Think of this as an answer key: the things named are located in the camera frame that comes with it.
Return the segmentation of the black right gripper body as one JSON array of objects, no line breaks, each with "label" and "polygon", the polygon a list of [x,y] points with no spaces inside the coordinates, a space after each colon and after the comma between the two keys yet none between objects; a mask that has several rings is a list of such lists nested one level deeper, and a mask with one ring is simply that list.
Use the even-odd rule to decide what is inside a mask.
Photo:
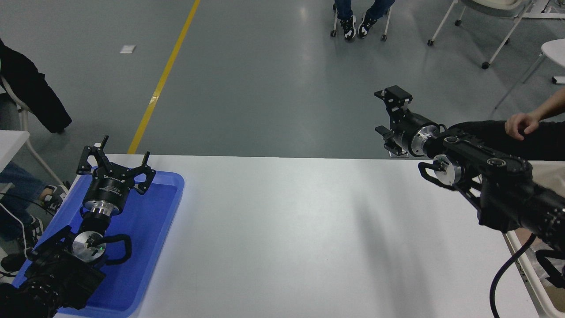
[{"label": "black right gripper body", "polygon": [[426,141],[436,135],[436,123],[411,111],[394,111],[394,141],[410,155],[426,155]]}]

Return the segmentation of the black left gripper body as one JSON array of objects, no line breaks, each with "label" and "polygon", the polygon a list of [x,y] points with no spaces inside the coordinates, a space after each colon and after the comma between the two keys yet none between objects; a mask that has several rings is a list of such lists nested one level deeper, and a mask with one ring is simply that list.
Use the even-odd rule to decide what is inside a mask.
[{"label": "black left gripper body", "polygon": [[83,199],[83,207],[91,209],[95,204],[105,202],[113,206],[113,212],[123,211],[129,192],[135,185],[133,177],[125,176],[128,171],[121,165],[111,165],[107,169],[97,167]]}]

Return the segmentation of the person's hand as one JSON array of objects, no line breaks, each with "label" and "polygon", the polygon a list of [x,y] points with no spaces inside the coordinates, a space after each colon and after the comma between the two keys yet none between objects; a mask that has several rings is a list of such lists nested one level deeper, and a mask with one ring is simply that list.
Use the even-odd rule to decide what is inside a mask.
[{"label": "person's hand", "polygon": [[506,134],[515,140],[523,141],[526,135],[539,128],[540,117],[534,113],[518,113],[504,124]]}]

